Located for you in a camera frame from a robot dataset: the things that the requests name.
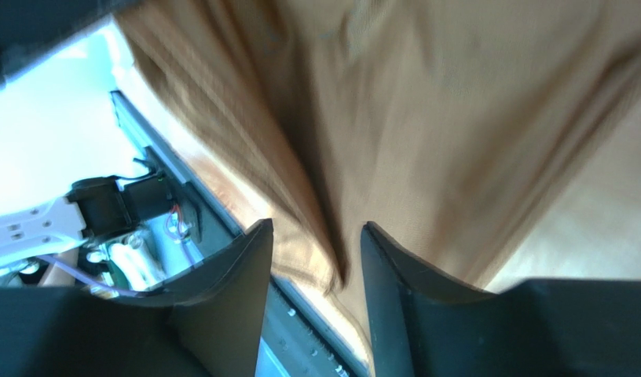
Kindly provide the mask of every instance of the electrical wire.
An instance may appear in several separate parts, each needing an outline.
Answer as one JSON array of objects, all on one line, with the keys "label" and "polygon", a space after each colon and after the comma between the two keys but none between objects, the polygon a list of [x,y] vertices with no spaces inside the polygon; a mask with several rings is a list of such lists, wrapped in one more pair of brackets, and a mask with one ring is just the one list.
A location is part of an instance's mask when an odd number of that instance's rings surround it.
[{"label": "electrical wire", "polygon": [[148,179],[151,177],[155,177],[158,175],[158,170],[156,169],[155,165],[150,163],[149,161],[146,161],[145,159],[138,159],[134,158],[132,159],[135,163],[139,163],[142,166],[148,168],[148,173],[141,175],[139,177],[123,177],[121,175],[114,175],[113,177],[120,179],[122,181],[141,181],[143,179]]},{"label": "electrical wire", "polygon": [[[172,216],[174,214],[177,215],[177,219],[178,219],[177,220],[177,226],[176,226],[177,234],[173,234],[170,231],[170,220],[172,219]],[[192,260],[192,257],[190,255],[190,250],[188,250],[188,245],[185,244],[185,240],[184,240],[185,235],[181,234],[181,224],[183,224],[183,213],[181,212],[181,208],[179,207],[179,205],[177,203],[172,207],[172,211],[170,212],[170,214],[167,216],[167,219],[165,220],[165,229],[164,230],[165,230],[165,233],[172,240],[178,241],[181,244],[181,251],[183,251],[183,254],[184,254],[186,260],[188,260],[188,263],[190,264],[191,269],[194,269],[195,268],[195,262]]]},{"label": "electrical wire", "polygon": [[52,255],[37,255],[37,258],[40,260],[43,260],[44,262],[49,263],[50,265],[57,266],[59,269],[62,269],[63,271],[72,275],[75,279],[77,279],[78,281],[81,281],[86,285],[93,285],[93,286],[105,289],[107,291],[114,291],[119,295],[126,296],[126,297],[146,297],[151,294],[151,292],[148,292],[148,291],[146,292],[132,291],[130,289],[122,289],[122,288],[112,287],[110,285],[104,284],[100,281],[95,280],[95,278],[93,278],[91,275],[84,273],[83,271],[75,268],[74,266],[63,262],[56,257],[53,257]]}]

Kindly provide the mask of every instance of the white plastic part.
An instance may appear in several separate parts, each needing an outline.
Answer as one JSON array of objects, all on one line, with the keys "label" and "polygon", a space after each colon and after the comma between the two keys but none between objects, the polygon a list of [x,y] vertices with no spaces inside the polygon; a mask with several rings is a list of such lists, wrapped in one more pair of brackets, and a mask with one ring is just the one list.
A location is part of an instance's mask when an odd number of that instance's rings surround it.
[{"label": "white plastic part", "polygon": [[85,227],[79,207],[64,196],[0,216],[0,267],[78,247],[86,242],[81,234]]},{"label": "white plastic part", "polygon": [[146,291],[165,280],[165,272],[149,254],[145,243],[133,249],[129,245],[114,243],[109,247],[109,258],[126,276],[135,291]]},{"label": "white plastic part", "polygon": [[100,263],[107,260],[107,255],[102,251],[91,251],[86,254],[86,260],[91,263]]}]

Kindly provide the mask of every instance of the brown fabric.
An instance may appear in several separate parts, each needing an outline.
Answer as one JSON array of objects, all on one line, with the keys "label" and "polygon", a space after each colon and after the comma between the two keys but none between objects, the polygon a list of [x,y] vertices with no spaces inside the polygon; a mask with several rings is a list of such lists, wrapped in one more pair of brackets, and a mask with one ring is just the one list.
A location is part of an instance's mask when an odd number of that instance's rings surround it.
[{"label": "brown fabric", "polygon": [[641,280],[641,98],[487,288],[531,276]]},{"label": "brown fabric", "polygon": [[641,1],[148,0],[149,85],[364,329],[359,231],[485,285],[641,94]]}]

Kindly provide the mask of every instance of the white surface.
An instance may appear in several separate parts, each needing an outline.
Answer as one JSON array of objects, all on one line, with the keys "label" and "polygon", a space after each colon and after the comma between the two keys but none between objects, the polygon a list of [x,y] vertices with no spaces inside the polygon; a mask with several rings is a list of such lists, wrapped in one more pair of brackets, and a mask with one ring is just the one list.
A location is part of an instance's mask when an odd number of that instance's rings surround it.
[{"label": "white surface", "polygon": [[112,73],[132,63],[115,32],[103,27],[0,91],[0,215],[62,196],[83,178],[145,173],[109,98]]},{"label": "white surface", "polygon": [[79,207],[64,197],[0,216],[0,267],[78,247],[85,227]]}]

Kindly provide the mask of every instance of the cable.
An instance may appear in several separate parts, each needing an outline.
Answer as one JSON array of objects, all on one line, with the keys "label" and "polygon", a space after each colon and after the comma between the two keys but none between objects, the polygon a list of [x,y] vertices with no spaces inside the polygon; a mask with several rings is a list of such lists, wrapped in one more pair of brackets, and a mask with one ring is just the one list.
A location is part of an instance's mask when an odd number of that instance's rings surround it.
[{"label": "cable", "polygon": [[[177,217],[178,217],[177,226],[176,226],[177,234],[173,234],[170,231],[170,220],[172,219],[172,215],[174,215],[174,214],[177,214]],[[172,211],[170,211],[169,216],[167,216],[167,219],[165,220],[165,226],[164,226],[165,229],[164,230],[165,230],[165,233],[172,240],[179,241],[179,243],[181,244],[181,251],[183,251],[183,254],[184,254],[186,260],[188,260],[188,263],[190,264],[190,268],[194,269],[195,268],[195,262],[192,260],[192,257],[190,255],[190,250],[188,250],[188,246],[185,244],[185,241],[184,241],[185,237],[184,237],[183,234],[181,234],[181,224],[183,224],[183,214],[181,213],[181,208],[179,207],[179,205],[177,203],[172,207]]]},{"label": "cable", "polygon": [[156,166],[150,163],[149,161],[146,161],[145,159],[138,159],[134,158],[132,159],[135,163],[140,163],[144,167],[148,168],[148,173],[141,175],[139,177],[123,177],[120,175],[114,175],[113,177],[120,179],[122,181],[141,181],[143,179],[155,177],[158,174],[158,170],[156,169]]},{"label": "cable", "polygon": [[81,281],[86,285],[94,285],[96,287],[100,287],[107,291],[114,291],[119,295],[126,296],[126,297],[146,297],[151,294],[151,292],[132,291],[130,289],[112,287],[110,285],[101,283],[95,280],[92,276],[84,273],[83,271],[75,268],[74,266],[68,265],[67,263],[61,261],[60,259],[53,257],[52,255],[38,255],[37,258],[43,260],[44,262],[49,263],[50,265],[57,266],[59,269],[62,269],[63,271],[72,275],[75,279],[77,279],[78,281]]}]

